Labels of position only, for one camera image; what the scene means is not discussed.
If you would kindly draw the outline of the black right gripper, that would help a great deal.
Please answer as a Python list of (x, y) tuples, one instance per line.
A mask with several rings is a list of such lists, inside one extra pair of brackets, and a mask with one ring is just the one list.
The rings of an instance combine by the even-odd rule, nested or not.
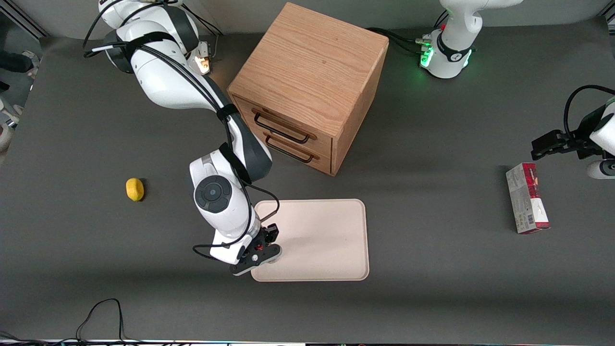
[(276, 223), (262, 226), (249, 245), (242, 248), (238, 263), (229, 265), (229, 271), (234, 276), (239, 276), (265, 263), (277, 260), (283, 252), (281, 246), (275, 243), (278, 235), (279, 229)]

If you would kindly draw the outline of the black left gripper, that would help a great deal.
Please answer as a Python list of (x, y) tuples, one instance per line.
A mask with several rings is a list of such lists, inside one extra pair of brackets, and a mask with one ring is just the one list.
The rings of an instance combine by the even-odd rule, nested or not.
[(547, 132), (531, 142), (532, 160), (538, 161), (545, 156), (576, 152), (579, 160), (591, 156), (606, 159), (607, 155), (598, 144), (590, 139), (591, 133), (601, 121), (605, 108), (597, 108), (587, 114), (578, 124), (578, 128), (567, 135), (560, 130)]

